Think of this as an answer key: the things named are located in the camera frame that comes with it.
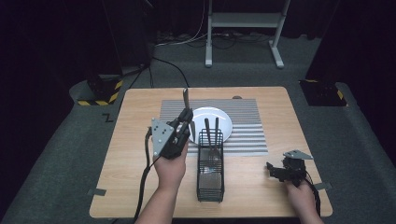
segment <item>black and white striped mat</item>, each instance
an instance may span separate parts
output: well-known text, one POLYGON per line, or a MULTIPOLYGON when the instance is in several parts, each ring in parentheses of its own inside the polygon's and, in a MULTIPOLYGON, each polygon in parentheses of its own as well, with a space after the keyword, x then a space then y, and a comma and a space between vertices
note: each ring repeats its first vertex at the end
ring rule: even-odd
MULTIPOLYGON (((190 100, 192 110, 204 106, 221 109, 233 123, 231 136, 224 142, 224 156, 268 155, 259 109, 255 99, 190 100)), ((163 100, 160 120, 174 120, 184 108, 182 100, 163 100)), ((197 155, 198 145, 189 144, 189 154, 197 155)))

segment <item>black wire basket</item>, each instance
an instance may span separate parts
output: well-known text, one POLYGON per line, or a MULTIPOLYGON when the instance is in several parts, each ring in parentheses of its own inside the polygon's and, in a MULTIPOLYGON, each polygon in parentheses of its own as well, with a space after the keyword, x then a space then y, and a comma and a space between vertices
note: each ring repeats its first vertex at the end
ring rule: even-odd
POLYGON ((223 134, 210 129, 199 133, 197 197, 200 202, 219 202, 224 196, 223 134))

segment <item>gray floor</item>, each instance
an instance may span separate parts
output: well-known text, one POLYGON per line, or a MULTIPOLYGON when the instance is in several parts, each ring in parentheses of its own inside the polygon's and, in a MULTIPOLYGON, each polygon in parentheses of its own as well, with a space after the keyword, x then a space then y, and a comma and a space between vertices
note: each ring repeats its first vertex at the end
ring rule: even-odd
MULTIPOLYGON (((304 79, 320 40, 281 38, 279 50, 285 68, 279 70, 266 42, 237 43, 214 49, 213 67, 204 66, 205 48, 186 45, 158 47, 154 56, 174 63, 191 87, 283 86, 290 95, 306 141, 328 191, 333 214, 326 223, 394 223, 396 171, 379 145, 346 84, 337 83, 346 107, 313 107, 304 98, 298 80, 304 79)), ((228 41, 215 40, 218 47, 228 41)), ((153 60, 154 87, 186 87, 175 67, 153 60)), ((111 223, 90 217, 92 196, 117 121, 123 94, 134 76, 124 78, 114 105, 75 105, 50 139, 44 152, 9 207, 2 223, 111 223), (106 122, 106 114, 113 122, 106 122)), ((144 71, 132 88, 150 88, 144 71)), ((70 90, 77 99, 86 84, 70 90)), ((291 223, 296 219, 175 220, 175 223, 291 223)), ((120 219, 117 223, 131 223, 120 219)))

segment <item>wooden table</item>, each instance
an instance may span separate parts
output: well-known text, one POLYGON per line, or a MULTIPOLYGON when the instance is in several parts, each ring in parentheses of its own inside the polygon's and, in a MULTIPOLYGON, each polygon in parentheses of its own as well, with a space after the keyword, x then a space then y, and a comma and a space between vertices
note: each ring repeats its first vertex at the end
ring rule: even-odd
MULTIPOLYGON (((158 118, 162 100, 182 100, 183 89, 132 89, 125 93, 94 195, 92 217, 133 217, 141 175, 146 166, 144 138, 151 118, 158 118)), ((190 99, 256 99, 269 155, 224 158, 225 193, 222 203, 200 203, 196 196, 197 157, 186 159, 174 217, 295 217, 283 183, 269 177, 265 163, 282 167, 283 152, 299 149, 311 154, 286 89, 282 87, 190 88, 190 99)), ((314 161, 305 161, 314 183, 320 176, 314 161)), ((148 175, 143 206, 157 188, 154 169, 148 175)), ((332 214, 325 190, 319 192, 321 214, 332 214)))

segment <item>yellow and black tape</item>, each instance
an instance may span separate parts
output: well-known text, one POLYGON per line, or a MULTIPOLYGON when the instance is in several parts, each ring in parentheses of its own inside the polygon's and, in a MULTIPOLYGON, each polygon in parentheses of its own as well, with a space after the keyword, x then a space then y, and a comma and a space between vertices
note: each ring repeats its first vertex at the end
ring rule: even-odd
POLYGON ((114 90, 109 93, 108 99, 106 100, 78 100, 79 105, 112 105, 119 96, 120 88, 122 86, 122 80, 117 82, 114 90))

